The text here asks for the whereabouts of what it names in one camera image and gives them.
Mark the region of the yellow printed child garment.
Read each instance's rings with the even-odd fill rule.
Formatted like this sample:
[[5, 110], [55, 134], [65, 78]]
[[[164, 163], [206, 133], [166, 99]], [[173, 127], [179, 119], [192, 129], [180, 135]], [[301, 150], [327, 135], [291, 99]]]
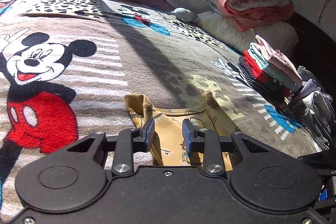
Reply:
[[182, 122], [185, 119], [193, 126], [214, 130], [220, 136], [230, 136], [240, 130], [211, 92], [203, 93], [201, 103], [189, 109], [159, 109], [143, 94], [125, 95], [124, 101], [136, 128], [142, 128], [148, 119], [154, 119], [155, 135], [150, 152], [159, 165], [203, 164], [203, 154], [187, 152], [183, 144]]

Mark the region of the stack of folded clothes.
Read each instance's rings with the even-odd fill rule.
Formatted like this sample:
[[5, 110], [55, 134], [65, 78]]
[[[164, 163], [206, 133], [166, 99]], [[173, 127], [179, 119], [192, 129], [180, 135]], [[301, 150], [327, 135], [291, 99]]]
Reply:
[[289, 58], [260, 35], [239, 58], [239, 68], [247, 83], [272, 104], [281, 104], [299, 91], [303, 80]]

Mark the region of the Mickey Mouse fleece blanket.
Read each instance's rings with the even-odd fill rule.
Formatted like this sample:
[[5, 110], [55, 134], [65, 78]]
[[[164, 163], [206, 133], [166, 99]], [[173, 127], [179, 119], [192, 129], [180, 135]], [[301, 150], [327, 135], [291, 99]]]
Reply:
[[247, 86], [239, 54], [168, 13], [119, 0], [1, 0], [1, 220], [22, 209], [28, 163], [100, 131], [133, 127], [124, 98], [204, 108], [210, 92], [237, 129], [292, 157], [310, 134]]

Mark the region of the grey plush toy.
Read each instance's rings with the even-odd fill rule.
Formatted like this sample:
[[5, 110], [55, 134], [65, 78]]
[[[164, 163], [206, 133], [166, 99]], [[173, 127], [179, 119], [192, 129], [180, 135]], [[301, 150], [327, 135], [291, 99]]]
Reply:
[[171, 12], [178, 20], [184, 23], [198, 23], [198, 17], [190, 10], [185, 8], [176, 8]]

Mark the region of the white pillow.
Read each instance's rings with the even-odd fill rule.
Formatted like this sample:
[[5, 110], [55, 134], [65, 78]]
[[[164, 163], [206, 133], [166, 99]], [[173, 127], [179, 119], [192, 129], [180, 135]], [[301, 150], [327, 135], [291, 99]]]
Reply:
[[213, 38], [229, 45], [238, 52], [249, 48], [256, 35], [264, 38], [275, 50], [291, 57], [299, 42], [297, 32], [290, 24], [278, 21], [265, 27], [256, 27], [241, 32], [233, 20], [214, 12], [208, 0], [166, 0], [175, 8], [192, 11], [199, 19], [197, 26]]

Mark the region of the rolled pink white quilt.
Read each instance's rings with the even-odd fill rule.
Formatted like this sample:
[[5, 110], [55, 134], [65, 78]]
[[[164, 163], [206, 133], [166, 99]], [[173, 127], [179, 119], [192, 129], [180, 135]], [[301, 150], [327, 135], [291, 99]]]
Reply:
[[231, 19], [241, 31], [265, 27], [291, 18], [291, 0], [208, 0], [221, 16]]

